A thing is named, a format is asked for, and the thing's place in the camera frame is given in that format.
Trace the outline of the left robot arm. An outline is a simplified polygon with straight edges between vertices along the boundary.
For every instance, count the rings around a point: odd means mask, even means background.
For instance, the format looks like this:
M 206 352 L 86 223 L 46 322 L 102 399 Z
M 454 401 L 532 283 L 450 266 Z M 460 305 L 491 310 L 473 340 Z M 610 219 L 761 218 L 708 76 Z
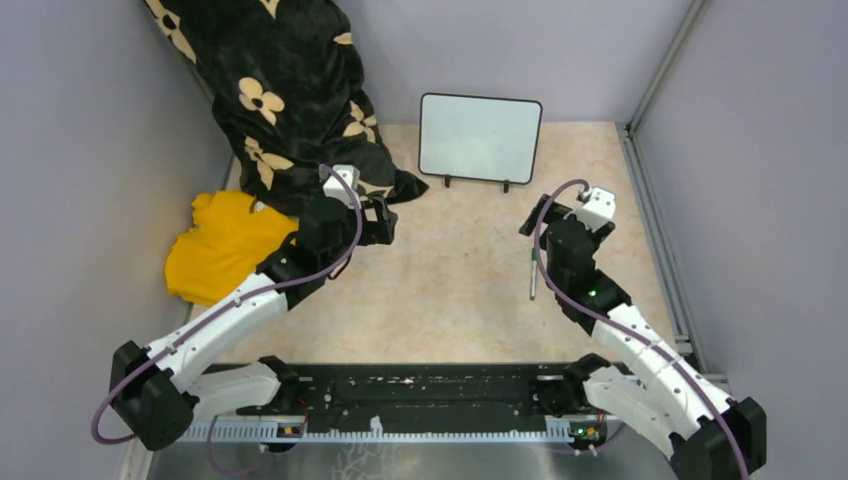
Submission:
M 381 197 L 369 207 L 373 221 L 338 199 L 315 200 L 297 230 L 220 302 L 145 347 L 129 341 L 114 352 L 109 404 L 147 449 L 175 443 L 195 420 L 251 408 L 285 414 L 297 406 L 298 376 L 275 356 L 208 369 L 335 277 L 351 246 L 393 242 L 397 214 Z

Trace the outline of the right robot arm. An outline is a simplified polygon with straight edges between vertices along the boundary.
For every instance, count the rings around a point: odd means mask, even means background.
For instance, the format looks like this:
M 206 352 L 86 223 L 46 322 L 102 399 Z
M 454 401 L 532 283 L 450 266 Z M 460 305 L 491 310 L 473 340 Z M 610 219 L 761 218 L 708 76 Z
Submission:
M 594 254 L 615 226 L 542 196 L 519 229 L 545 256 L 542 278 L 563 314 L 613 350 L 621 372 L 596 354 L 577 361 L 563 385 L 576 412 L 618 417 L 653 444 L 679 479 L 747 479 L 767 462 L 767 415 L 711 383 L 652 329 Z

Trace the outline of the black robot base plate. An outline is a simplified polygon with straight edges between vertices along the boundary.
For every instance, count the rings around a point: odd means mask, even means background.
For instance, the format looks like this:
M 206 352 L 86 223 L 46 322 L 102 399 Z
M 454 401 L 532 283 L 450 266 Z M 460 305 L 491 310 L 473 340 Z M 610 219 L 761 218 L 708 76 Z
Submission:
M 598 417 L 576 380 L 581 362 L 292 364 L 281 391 L 240 416 L 308 417 L 309 433 L 541 433 L 548 418 Z

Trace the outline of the white whiteboard black frame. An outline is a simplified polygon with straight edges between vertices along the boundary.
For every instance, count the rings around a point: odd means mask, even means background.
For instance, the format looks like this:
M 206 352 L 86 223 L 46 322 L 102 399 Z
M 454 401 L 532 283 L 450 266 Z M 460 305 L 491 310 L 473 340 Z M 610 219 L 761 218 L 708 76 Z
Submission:
M 427 92 L 419 102 L 418 169 L 443 179 L 499 184 L 534 177 L 543 105 L 537 100 Z

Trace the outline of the green white marker pen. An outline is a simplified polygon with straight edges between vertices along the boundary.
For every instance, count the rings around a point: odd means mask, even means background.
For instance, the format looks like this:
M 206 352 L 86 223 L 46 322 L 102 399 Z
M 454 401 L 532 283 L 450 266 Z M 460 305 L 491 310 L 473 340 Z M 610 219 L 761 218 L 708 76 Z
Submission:
M 534 301 L 536 299 L 537 292 L 537 282 L 538 282 L 538 261 L 537 256 L 534 250 L 530 251 L 531 259 L 530 259 L 530 274 L 529 274 L 529 291 L 528 297 L 530 301 Z

